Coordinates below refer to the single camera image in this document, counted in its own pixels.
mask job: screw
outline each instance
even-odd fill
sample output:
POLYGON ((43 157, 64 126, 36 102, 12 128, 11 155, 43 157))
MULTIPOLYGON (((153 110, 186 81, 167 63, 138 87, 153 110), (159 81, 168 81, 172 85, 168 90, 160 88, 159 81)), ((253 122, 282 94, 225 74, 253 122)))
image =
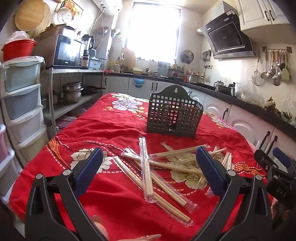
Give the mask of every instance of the screw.
POLYGON ((39 173, 39 174, 36 175, 36 179, 40 179, 42 177, 43 177, 43 175, 41 173, 39 173))
POLYGON ((69 170, 69 169, 63 171, 64 176, 68 176, 70 174, 71 174, 71 170, 69 170))
POLYGON ((261 176, 261 175, 258 175, 258 174, 257 174, 255 177, 256 177, 256 179, 259 180, 259 181, 262 180, 262 176, 261 176))
POLYGON ((229 176, 232 176, 232 177, 234 177, 236 175, 234 170, 229 170, 227 173, 229 176))

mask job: blender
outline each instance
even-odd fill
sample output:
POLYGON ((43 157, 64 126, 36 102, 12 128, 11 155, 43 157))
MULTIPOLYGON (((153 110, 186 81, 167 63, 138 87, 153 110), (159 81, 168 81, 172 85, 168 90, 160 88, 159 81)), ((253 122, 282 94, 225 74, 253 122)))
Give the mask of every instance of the blender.
POLYGON ((84 53, 83 53, 83 61, 82 61, 82 68, 87 69, 89 66, 89 52, 91 55, 94 54, 94 36, 90 36, 89 34, 83 35, 81 40, 85 44, 84 53))

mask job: metal shelf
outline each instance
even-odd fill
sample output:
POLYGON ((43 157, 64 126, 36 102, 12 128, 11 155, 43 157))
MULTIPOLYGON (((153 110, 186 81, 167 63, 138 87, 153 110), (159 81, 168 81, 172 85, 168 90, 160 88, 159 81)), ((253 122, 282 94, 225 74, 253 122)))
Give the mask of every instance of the metal shelf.
MULTIPOLYGON (((75 104, 65 104, 63 102, 63 103, 59 103, 59 104, 55 105, 54 106, 54 120, 56 120, 57 118, 61 117, 64 114, 68 113, 70 110, 73 110, 77 106, 80 106, 83 103, 89 101, 91 98, 93 98, 96 95, 98 95, 98 94, 82 96, 80 98, 79 102, 75 103, 75 104)), ((52 116, 50 114, 49 108, 43 110, 43 117, 46 118, 47 120, 52 120, 52 116)))
MULTIPOLYGON (((104 70, 96 69, 53 69, 53 74, 63 74, 63 73, 103 73, 104 70)), ((48 74, 49 70, 45 70, 43 74, 48 74)))

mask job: window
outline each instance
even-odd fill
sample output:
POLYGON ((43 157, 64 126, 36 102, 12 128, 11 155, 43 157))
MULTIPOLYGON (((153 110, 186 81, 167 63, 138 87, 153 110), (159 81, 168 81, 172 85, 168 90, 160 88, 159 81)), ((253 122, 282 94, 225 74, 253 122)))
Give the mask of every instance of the window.
POLYGON ((172 63, 176 58, 181 10, 134 3, 126 47, 145 60, 172 63))

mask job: red bucket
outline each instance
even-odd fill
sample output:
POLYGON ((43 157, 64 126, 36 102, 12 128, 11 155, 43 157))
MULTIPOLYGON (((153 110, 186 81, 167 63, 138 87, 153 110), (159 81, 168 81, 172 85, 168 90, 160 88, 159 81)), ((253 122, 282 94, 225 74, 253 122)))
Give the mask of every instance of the red bucket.
POLYGON ((3 60, 8 61, 13 58, 30 56, 36 41, 31 39, 22 39, 10 42, 3 46, 3 60))

